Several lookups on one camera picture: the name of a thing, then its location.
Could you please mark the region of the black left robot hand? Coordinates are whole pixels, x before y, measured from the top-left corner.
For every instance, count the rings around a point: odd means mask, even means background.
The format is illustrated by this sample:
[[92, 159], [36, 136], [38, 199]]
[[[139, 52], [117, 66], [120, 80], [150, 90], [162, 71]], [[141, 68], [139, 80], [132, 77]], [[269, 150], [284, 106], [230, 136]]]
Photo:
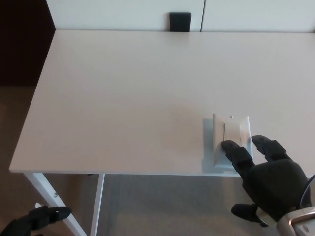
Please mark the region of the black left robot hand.
[[41, 206], [27, 215], [13, 219], [0, 233], [1, 236], [30, 236], [50, 224], [67, 219], [72, 214], [67, 206]]

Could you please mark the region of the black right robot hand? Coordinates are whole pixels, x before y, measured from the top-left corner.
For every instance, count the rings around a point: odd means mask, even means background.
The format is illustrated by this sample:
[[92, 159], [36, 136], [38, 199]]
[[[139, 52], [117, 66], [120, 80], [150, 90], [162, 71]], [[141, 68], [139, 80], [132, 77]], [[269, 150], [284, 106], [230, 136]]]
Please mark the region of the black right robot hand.
[[252, 204], [235, 204], [231, 213], [266, 227], [267, 223], [257, 215], [258, 209], [277, 222], [290, 212], [310, 207], [308, 178], [285, 148], [277, 140], [262, 135], [252, 136], [252, 142], [265, 156], [265, 163], [255, 164], [248, 151], [232, 140], [221, 143], [227, 159], [243, 180], [243, 189], [253, 201]]

